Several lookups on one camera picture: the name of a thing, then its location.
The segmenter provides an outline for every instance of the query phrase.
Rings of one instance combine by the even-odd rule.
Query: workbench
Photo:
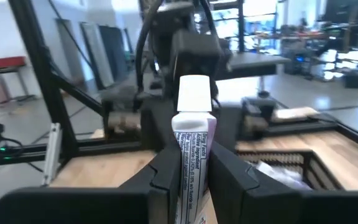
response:
[[[301,119],[318,114],[311,108],[277,110],[275,121]],[[92,138],[102,138],[103,130]],[[346,190],[358,190],[358,144],[335,131],[265,138],[257,142],[238,142],[237,151],[313,150]],[[146,166],[155,156],[153,151],[73,158],[50,187],[118,187]],[[215,224],[216,216],[210,196],[201,212],[207,223]]]

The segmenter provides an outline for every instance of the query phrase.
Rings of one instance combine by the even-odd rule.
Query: gray floor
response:
[[[256,96],[258,78],[239,78],[218,83],[222,103],[238,103],[244,96]],[[311,82],[292,75],[275,75],[265,78],[266,89],[289,108],[310,106],[327,111],[343,123],[358,130],[358,90],[345,89],[340,82]],[[65,98],[68,113],[78,139],[89,138],[101,128],[101,118],[73,98]],[[45,143],[50,118],[42,100],[18,108],[7,105],[0,108],[0,123],[6,125],[5,137],[18,139],[24,144]],[[39,185],[41,175],[27,164],[0,167],[0,197],[19,187]]]

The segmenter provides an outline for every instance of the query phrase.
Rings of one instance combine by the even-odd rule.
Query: black cable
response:
[[[216,110],[216,119],[219,120],[220,117],[221,117],[221,108],[222,108],[222,105],[221,105],[221,103],[219,102],[219,100],[218,100],[217,98],[213,98],[212,100],[215,101],[215,103],[216,103],[217,106],[218,106],[218,109]]]
[[[135,55],[135,70],[136,70],[136,82],[138,93],[142,92],[143,86],[143,73],[142,73],[142,56],[143,48],[147,40],[147,34],[152,27],[153,20],[157,15],[157,11],[162,4],[162,0],[156,0],[149,11],[145,15],[142,29],[140,30],[139,38],[136,44],[136,55]]]
[[[23,146],[22,143],[19,142],[18,140],[2,137],[2,138],[1,138],[1,141],[13,142],[13,143],[17,144],[17,145],[20,147],[20,149],[19,149],[17,152],[14,152],[14,153],[12,153],[12,154],[3,154],[3,153],[0,153],[0,157],[15,157],[15,156],[21,155],[21,154],[24,152],[24,146]]]
[[[50,6],[52,7],[53,11],[55,12],[56,16],[61,20],[64,21],[63,17],[60,15],[59,11],[56,8],[56,5],[53,3],[53,0],[48,0]],[[93,75],[96,75],[97,72],[94,69],[94,67],[92,66],[91,62],[86,58],[85,53],[81,50],[80,46],[78,45],[77,41],[75,40],[73,34],[71,34],[70,30],[68,29],[68,27],[66,26],[66,24],[64,22],[62,22],[62,25],[64,27],[64,29],[66,30],[68,36],[70,37],[70,39],[73,41],[73,43],[75,44],[75,47],[77,48],[77,50],[80,52],[82,58],[84,59],[84,61],[86,62],[86,64],[88,64],[88,66],[91,68]]]
[[[39,171],[39,172],[41,172],[41,173],[44,172],[41,168],[37,167],[36,165],[32,164],[31,162],[28,162],[27,164],[28,164],[29,166],[33,167],[36,171]]]
[[[158,77],[158,71],[155,68],[155,57],[156,57],[156,53],[155,53],[155,49],[154,49],[154,38],[153,38],[153,34],[149,34],[149,51],[151,51],[151,56],[148,55],[148,57],[146,57],[148,59],[149,65],[150,65],[150,69],[153,73],[154,78]]]
[[[208,2],[206,0],[200,0],[200,3],[204,9],[205,17],[208,23],[209,30],[211,31],[211,35],[218,35]]]

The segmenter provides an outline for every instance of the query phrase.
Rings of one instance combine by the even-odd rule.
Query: wire basket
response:
[[[303,182],[315,190],[343,190],[321,159],[313,151],[238,151],[237,154],[251,163],[265,162],[298,172]]]

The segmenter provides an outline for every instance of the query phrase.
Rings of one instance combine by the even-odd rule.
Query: plastic bag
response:
[[[271,167],[264,162],[259,162],[256,165],[256,168],[264,174],[268,175],[269,177],[293,189],[312,190],[307,184],[302,181],[302,175],[297,172],[293,172],[281,167]]]

